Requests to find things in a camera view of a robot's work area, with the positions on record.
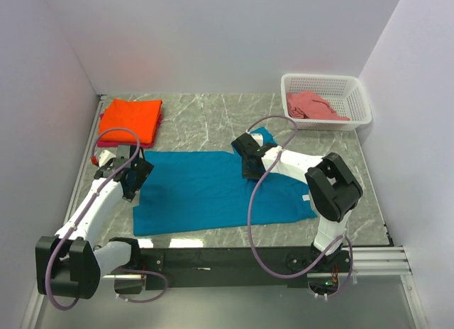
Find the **blue t shirt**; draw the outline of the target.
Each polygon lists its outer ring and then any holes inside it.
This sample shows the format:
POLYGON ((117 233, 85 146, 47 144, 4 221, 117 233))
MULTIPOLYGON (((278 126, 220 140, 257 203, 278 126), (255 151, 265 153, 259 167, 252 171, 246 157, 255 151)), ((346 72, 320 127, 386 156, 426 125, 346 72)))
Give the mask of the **blue t shirt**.
POLYGON ((135 236, 244 226, 248 207, 253 224, 294 223, 315 218, 309 188, 271 173, 256 183, 242 176, 237 152, 145 152, 154 166, 133 208, 135 236))

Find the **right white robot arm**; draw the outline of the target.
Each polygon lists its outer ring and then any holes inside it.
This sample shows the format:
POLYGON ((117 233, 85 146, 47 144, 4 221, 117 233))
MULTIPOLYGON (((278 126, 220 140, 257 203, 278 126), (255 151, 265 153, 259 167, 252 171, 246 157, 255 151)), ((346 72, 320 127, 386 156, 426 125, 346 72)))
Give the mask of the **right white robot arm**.
POLYGON ((248 239, 253 244, 253 199, 269 175, 295 179, 309 188, 313 210, 320 215, 315 249, 311 263, 315 269, 326 272, 336 263, 336 255, 345 240, 348 219, 363 196, 363 190, 343 158, 334 152, 324 156, 306 155, 274 144, 259 142, 250 133, 244 133, 232 142, 242 160, 242 175, 256 180, 248 205, 248 239))

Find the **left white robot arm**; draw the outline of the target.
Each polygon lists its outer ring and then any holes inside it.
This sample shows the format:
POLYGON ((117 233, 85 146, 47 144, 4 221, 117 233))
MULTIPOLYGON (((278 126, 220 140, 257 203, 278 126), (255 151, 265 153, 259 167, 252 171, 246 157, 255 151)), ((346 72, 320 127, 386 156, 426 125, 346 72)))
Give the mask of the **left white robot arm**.
POLYGON ((127 274, 140 269, 136 239, 115 237, 98 250, 94 246, 114 207, 131 202, 152 170, 143 149, 135 145, 121 145, 116 154, 100 161, 88 194, 68 222, 35 246, 40 294, 90 299, 105 275, 118 268, 127 274))

